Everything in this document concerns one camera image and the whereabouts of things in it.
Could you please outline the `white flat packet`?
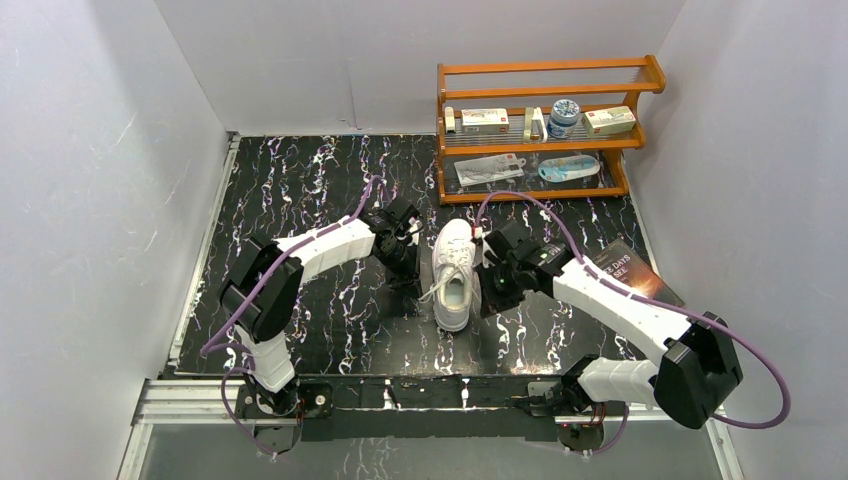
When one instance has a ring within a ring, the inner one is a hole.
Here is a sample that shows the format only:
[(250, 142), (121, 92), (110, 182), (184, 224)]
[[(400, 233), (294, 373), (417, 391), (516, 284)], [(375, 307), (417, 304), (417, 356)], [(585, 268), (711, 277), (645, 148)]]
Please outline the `white flat packet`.
[(498, 154), (454, 163), (462, 187), (507, 180), (524, 175), (524, 158), (514, 153)]

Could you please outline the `beige clip item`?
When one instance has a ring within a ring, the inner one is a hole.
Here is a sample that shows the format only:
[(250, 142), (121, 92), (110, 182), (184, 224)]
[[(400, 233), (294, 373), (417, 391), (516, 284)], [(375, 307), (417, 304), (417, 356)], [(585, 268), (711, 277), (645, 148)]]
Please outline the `beige clip item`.
[(523, 143), (546, 143), (548, 132), (546, 120), (540, 107), (527, 107), (524, 115), (522, 133)]

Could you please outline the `white shoelace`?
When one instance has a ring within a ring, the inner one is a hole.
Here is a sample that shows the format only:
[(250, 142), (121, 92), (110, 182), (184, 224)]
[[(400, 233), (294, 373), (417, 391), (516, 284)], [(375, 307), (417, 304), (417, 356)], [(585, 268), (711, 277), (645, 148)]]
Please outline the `white shoelace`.
[(457, 264), (444, 264), (435, 274), (435, 283), (418, 298), (419, 302), (429, 301), (439, 295), (444, 300), (465, 302), (473, 296), (472, 270), (470, 267)]

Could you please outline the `white box on right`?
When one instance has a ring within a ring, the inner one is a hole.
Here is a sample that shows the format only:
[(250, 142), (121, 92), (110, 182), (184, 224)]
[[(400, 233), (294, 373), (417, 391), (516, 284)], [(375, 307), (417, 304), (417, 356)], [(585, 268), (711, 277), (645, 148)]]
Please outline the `white box on right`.
[(583, 113), (582, 125), (589, 138), (626, 133), (637, 118), (628, 106), (615, 106)]

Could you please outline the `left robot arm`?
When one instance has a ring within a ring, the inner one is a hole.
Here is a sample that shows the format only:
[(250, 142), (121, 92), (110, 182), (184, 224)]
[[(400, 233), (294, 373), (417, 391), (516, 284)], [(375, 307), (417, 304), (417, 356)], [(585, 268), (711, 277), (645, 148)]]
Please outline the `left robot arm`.
[(260, 403), (271, 414), (286, 416), (299, 400), (284, 329), (302, 284), (347, 262), (373, 257), (384, 267), (393, 292), (419, 294), (420, 218), (411, 202), (396, 198), (381, 209), (363, 210), (296, 237), (248, 242), (219, 301), (253, 357), (250, 376), (262, 388)]

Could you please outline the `blue oval package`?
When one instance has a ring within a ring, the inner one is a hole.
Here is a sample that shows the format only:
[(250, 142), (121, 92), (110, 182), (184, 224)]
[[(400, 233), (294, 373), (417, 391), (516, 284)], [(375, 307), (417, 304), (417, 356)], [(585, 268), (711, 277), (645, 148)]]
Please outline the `blue oval package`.
[(579, 154), (543, 160), (537, 172), (550, 183), (564, 183), (590, 177), (600, 171), (600, 161), (590, 155)]

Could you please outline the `orange wooden shelf rack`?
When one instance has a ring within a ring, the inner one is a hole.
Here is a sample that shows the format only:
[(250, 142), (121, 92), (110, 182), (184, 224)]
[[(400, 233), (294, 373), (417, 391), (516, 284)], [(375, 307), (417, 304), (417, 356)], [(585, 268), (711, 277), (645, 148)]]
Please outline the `orange wooden shelf rack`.
[(623, 154), (647, 143), (639, 99), (665, 87), (653, 55), (439, 65), (440, 201), (628, 194)]

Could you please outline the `white box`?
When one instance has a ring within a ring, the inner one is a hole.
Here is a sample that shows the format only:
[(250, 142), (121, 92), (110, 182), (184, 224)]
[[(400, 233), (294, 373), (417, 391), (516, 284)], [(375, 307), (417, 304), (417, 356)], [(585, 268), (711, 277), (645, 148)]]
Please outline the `white box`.
[(509, 115), (505, 108), (462, 109), (460, 119), (464, 134), (499, 134), (510, 129)]
[(615, 106), (583, 113), (582, 125), (589, 138), (626, 133), (637, 118), (628, 106)]

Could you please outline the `white box on left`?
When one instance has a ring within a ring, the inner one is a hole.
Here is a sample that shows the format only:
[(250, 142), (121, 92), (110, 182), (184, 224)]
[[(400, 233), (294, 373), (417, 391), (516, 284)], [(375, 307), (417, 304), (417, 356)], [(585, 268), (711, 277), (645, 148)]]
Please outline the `white box on left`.
[(505, 108), (462, 109), (460, 119), (464, 134), (499, 134), (510, 129), (509, 115)]

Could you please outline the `white sneaker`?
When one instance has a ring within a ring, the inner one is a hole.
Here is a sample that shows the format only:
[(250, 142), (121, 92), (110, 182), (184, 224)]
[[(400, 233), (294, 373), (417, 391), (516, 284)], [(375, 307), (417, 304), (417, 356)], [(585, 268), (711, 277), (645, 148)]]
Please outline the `white sneaker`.
[(477, 297), (472, 227), (464, 219), (451, 219), (439, 232), (432, 253), (434, 298), (438, 327), (447, 332), (465, 328)]

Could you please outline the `dark book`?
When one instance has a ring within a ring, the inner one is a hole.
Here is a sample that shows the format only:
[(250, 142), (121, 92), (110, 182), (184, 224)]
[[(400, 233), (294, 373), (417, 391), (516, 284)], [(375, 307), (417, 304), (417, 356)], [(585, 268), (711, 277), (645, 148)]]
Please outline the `dark book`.
[(684, 307), (685, 302), (622, 239), (616, 239), (592, 258), (605, 273), (640, 295)]

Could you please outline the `aluminium rail frame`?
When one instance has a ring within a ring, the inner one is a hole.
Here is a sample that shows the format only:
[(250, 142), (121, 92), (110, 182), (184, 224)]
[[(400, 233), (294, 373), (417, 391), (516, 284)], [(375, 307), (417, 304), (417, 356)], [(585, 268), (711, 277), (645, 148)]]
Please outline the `aluminium rail frame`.
[[(642, 404), (630, 407), (629, 424), (637, 421), (670, 421), (659, 408)], [(139, 479), (153, 426), (165, 424), (231, 424), (221, 401), (220, 380), (148, 380), (142, 387), (132, 421), (130, 438), (117, 479)], [(710, 421), (705, 426), (722, 479), (745, 479), (726, 426)]]

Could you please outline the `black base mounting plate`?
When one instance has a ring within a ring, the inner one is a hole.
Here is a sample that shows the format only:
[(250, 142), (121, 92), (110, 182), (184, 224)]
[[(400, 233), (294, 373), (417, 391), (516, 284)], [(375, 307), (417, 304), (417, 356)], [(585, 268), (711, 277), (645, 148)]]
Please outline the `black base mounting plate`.
[(275, 453), (356, 438), (519, 438), (590, 455), (614, 438), (620, 402), (592, 403), (558, 375), (301, 375), (281, 392), (241, 376), (229, 400)]

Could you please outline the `blue white round jar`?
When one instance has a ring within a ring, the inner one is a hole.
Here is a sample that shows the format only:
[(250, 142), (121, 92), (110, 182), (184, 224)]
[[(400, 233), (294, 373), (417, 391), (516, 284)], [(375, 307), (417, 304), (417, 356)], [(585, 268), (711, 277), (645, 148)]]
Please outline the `blue white round jar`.
[(568, 138), (580, 121), (581, 107), (571, 99), (559, 99), (554, 102), (549, 113), (546, 130), (550, 137)]

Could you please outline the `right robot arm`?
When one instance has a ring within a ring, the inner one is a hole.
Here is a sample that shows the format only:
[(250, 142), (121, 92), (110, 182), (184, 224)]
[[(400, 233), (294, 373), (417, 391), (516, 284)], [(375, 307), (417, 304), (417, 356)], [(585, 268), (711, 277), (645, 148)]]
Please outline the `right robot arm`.
[(482, 315), (513, 309), (528, 292), (542, 293), (600, 321), (644, 355), (640, 361), (586, 355), (530, 399), (577, 414), (610, 401), (640, 403), (699, 429), (741, 383), (733, 343), (717, 331), (715, 319), (655, 306), (565, 243), (543, 244), (514, 221), (476, 242), (483, 252), (475, 268)]

